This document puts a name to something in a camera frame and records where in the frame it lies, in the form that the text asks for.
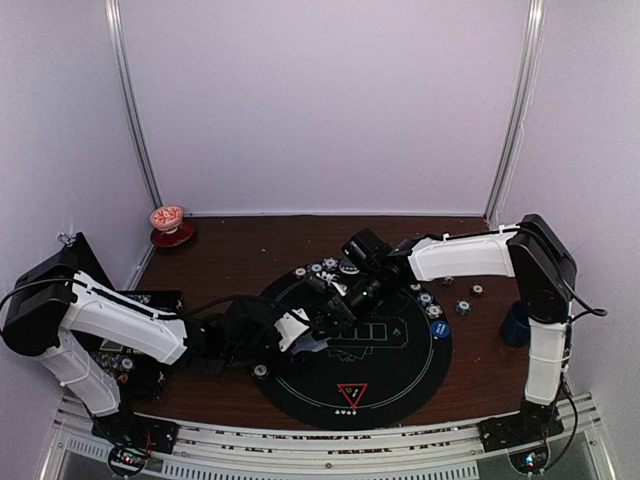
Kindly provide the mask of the red triangle marker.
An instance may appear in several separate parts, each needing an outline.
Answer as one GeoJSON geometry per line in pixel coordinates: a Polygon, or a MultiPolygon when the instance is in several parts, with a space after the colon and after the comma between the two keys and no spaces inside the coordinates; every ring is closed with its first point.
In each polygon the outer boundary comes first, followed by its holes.
{"type": "Polygon", "coordinates": [[[352,409],[357,409],[368,390],[368,383],[342,383],[337,388],[352,409]]]}

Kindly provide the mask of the blue white chip top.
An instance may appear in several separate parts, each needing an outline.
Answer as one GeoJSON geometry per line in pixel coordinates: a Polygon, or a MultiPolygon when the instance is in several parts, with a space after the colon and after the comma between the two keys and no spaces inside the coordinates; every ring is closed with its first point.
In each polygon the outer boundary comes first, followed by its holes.
{"type": "Polygon", "coordinates": [[[329,272],[334,272],[338,269],[339,261],[334,257],[326,257],[322,261],[323,269],[329,272]]]}

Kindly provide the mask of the blue playing card deck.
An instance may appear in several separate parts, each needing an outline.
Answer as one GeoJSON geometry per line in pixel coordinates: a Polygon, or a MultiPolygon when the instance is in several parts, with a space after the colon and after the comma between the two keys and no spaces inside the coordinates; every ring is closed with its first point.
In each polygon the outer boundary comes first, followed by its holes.
{"type": "Polygon", "coordinates": [[[318,353],[328,347],[326,339],[315,339],[311,334],[299,337],[291,347],[291,353],[297,355],[304,352],[318,353]]]}

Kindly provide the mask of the green chip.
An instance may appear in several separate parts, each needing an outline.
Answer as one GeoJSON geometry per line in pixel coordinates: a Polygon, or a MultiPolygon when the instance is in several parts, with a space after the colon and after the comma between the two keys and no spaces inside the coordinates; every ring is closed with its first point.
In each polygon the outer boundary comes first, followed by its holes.
{"type": "Polygon", "coordinates": [[[423,291],[418,294],[417,301],[420,305],[427,307],[433,303],[433,296],[430,292],[423,291]]]}
{"type": "Polygon", "coordinates": [[[307,271],[310,274],[316,275],[324,272],[323,265],[320,263],[312,263],[308,266],[307,271]]]}

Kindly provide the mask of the clear acrylic dealer button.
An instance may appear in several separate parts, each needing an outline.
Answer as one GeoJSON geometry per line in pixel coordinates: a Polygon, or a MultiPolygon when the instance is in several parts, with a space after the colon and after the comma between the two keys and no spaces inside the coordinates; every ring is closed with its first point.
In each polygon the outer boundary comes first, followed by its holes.
{"type": "Polygon", "coordinates": [[[359,273],[359,269],[349,259],[342,259],[339,262],[339,270],[345,275],[357,275],[359,273]]]}

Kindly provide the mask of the blue white chip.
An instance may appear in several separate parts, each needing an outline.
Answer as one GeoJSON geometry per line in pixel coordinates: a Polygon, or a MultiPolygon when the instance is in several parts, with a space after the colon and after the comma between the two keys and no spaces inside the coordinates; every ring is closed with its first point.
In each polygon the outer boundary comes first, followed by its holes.
{"type": "Polygon", "coordinates": [[[438,304],[430,304],[425,307],[425,313],[429,319],[436,320],[442,317],[443,309],[438,304]]]}
{"type": "Polygon", "coordinates": [[[334,257],[326,257],[322,261],[323,269],[329,272],[334,272],[338,269],[339,261],[334,257]]]}

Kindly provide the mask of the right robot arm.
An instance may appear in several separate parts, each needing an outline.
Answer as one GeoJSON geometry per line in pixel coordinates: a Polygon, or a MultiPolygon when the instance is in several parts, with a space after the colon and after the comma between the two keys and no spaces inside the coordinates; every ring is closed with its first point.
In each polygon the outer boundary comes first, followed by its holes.
{"type": "Polygon", "coordinates": [[[577,262],[538,214],[480,233],[423,235],[391,246],[363,228],[342,246],[360,278],[335,287],[312,318],[321,336],[337,336],[373,312],[404,286],[445,278],[500,279],[512,283],[529,335],[524,392],[516,413],[481,427],[489,440],[530,442],[549,435],[558,420],[556,401],[565,394],[572,327],[583,315],[606,316],[576,291],[577,262]]]}

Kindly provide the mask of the blue round blind button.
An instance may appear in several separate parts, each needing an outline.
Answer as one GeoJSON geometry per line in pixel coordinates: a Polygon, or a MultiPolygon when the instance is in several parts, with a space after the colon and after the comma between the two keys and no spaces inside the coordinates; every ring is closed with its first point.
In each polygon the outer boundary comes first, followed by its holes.
{"type": "Polygon", "coordinates": [[[435,338],[439,339],[447,338],[451,335],[450,325],[447,322],[440,320],[431,323],[430,331],[435,338]]]}

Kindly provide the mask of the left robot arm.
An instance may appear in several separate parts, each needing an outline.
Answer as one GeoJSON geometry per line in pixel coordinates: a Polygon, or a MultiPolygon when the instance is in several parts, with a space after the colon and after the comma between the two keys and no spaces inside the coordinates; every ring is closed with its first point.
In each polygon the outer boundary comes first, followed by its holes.
{"type": "Polygon", "coordinates": [[[187,355],[215,355],[250,337],[248,327],[222,315],[170,314],[96,281],[83,259],[61,250],[21,275],[1,300],[1,337],[13,352],[46,367],[123,444],[137,442],[144,424],[124,405],[121,388],[76,339],[85,333],[173,365],[187,355]]]}

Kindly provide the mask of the green chip top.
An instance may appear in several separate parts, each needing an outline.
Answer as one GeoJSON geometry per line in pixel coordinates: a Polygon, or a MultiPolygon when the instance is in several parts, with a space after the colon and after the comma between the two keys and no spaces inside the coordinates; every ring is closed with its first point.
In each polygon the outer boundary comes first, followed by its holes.
{"type": "Polygon", "coordinates": [[[312,263],[308,266],[307,271],[310,274],[316,275],[324,272],[323,265],[320,263],[312,263]]]}

